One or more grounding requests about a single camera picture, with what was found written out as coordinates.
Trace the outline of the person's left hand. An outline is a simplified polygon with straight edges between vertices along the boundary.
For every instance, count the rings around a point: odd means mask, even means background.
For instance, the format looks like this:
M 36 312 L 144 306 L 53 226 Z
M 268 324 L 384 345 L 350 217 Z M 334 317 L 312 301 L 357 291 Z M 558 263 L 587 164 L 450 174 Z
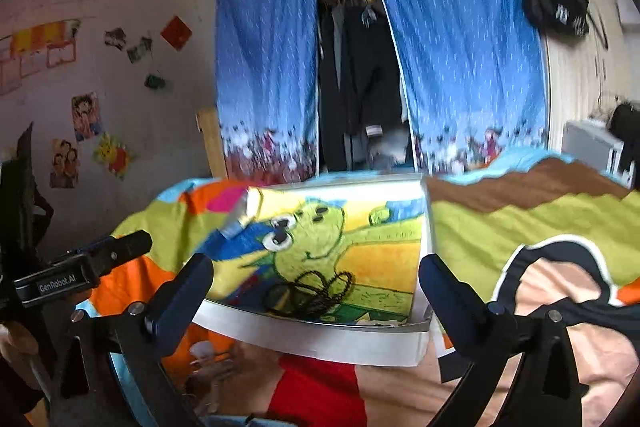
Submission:
M 32 359 L 38 357 L 38 343 L 22 324 L 0 325 L 1 355 L 18 376 L 32 389 L 40 389 L 32 371 Z

